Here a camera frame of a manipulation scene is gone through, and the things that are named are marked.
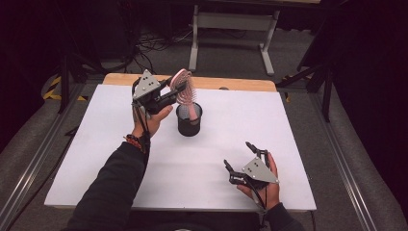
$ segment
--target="bracelet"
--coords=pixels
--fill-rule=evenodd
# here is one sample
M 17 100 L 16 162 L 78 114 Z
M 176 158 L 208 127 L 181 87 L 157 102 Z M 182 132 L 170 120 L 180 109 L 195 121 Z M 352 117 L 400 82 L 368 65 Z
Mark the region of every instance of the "bracelet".
M 140 151 L 142 151 L 139 139 L 135 136 L 133 136 L 132 134 L 128 134 L 126 135 L 126 137 L 123 137 L 127 142 L 131 143 L 133 146 L 137 147 L 138 149 L 140 149 Z

